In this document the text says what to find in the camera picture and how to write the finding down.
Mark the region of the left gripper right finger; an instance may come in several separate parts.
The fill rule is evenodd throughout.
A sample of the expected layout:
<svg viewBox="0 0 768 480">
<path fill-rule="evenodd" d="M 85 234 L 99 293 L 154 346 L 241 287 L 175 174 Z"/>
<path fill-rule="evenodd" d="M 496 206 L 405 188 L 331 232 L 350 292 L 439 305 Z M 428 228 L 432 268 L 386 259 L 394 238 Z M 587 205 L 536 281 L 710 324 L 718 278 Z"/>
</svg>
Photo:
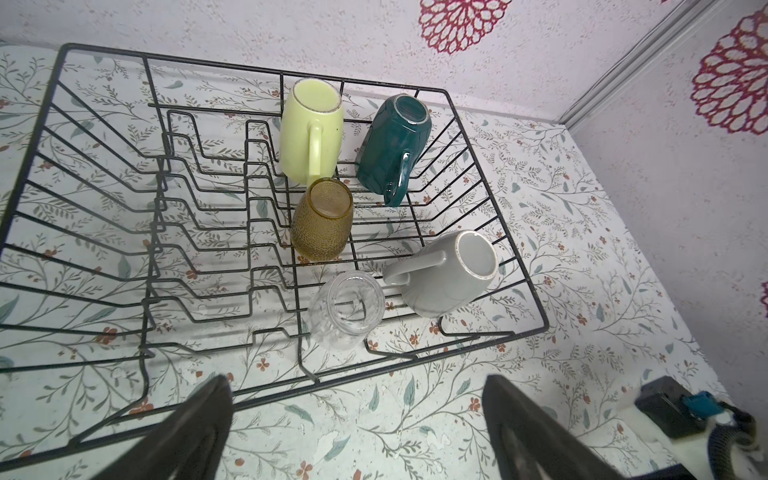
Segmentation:
<svg viewBox="0 0 768 480">
<path fill-rule="evenodd" d="M 482 409 L 503 479 L 622 477 L 501 375 L 487 377 Z"/>
</svg>

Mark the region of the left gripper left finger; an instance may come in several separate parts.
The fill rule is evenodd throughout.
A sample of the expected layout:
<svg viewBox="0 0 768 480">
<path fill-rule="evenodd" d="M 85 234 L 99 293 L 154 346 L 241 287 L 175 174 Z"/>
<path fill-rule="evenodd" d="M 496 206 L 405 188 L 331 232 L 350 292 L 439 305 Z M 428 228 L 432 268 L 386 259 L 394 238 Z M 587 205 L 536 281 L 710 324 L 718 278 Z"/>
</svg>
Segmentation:
<svg viewBox="0 0 768 480">
<path fill-rule="evenodd" d="M 98 479 L 213 479 L 233 419 L 229 380 L 210 378 Z"/>
</svg>

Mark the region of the grey mug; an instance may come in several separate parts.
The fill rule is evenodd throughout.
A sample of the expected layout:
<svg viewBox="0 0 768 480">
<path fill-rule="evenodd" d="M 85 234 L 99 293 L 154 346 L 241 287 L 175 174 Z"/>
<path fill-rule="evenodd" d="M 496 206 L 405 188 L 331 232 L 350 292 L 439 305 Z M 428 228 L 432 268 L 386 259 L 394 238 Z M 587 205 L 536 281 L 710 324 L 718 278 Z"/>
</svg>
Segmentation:
<svg viewBox="0 0 768 480">
<path fill-rule="evenodd" d="M 416 314 L 438 318 L 480 296 L 498 269 L 490 241 L 476 231 L 462 230 L 442 235 L 417 254 L 386 266 L 382 279 L 400 288 Z"/>
</svg>

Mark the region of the clear glass cup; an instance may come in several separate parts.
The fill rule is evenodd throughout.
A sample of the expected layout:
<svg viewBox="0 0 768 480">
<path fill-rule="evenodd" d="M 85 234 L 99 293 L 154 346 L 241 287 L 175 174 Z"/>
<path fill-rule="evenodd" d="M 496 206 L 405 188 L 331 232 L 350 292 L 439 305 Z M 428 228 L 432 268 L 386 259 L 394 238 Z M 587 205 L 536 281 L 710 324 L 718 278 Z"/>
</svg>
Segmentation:
<svg viewBox="0 0 768 480">
<path fill-rule="evenodd" d="M 315 295 L 306 311 L 310 339 L 326 349 L 345 351 L 360 344 L 382 321 L 385 295 L 368 273 L 336 275 Z"/>
</svg>

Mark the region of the amber glass cup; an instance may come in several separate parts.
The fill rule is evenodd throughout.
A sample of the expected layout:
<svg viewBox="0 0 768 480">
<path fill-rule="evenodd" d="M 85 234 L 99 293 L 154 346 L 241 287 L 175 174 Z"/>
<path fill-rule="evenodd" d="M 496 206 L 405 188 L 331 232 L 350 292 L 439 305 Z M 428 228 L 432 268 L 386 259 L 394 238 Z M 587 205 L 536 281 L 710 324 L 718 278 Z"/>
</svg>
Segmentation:
<svg viewBox="0 0 768 480">
<path fill-rule="evenodd" d="M 313 182 L 301 198 L 290 228 L 293 248 L 306 259 L 330 261 L 344 250 L 354 218 L 354 201 L 341 181 Z"/>
</svg>

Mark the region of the light green mug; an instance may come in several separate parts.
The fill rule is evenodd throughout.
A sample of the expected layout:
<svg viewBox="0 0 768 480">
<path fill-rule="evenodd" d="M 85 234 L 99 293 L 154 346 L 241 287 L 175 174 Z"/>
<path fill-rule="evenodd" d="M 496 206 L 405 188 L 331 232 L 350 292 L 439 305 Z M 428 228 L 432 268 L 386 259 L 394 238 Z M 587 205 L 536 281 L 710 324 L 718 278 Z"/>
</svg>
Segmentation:
<svg viewBox="0 0 768 480">
<path fill-rule="evenodd" d="M 279 165 L 300 185 L 334 175 L 343 136 L 342 96 L 330 83 L 303 78 L 292 88 L 281 118 Z"/>
</svg>

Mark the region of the dark green mug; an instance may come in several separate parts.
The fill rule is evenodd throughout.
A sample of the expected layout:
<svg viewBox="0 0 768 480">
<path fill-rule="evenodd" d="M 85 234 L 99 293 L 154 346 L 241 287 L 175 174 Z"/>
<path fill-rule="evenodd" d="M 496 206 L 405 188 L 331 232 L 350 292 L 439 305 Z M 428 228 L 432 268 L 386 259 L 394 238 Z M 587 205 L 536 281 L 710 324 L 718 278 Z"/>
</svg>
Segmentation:
<svg viewBox="0 0 768 480">
<path fill-rule="evenodd" d="M 385 206 L 401 205 L 431 129 L 428 108 L 408 94 L 392 96 L 378 109 L 355 165 L 356 178 L 381 195 Z"/>
</svg>

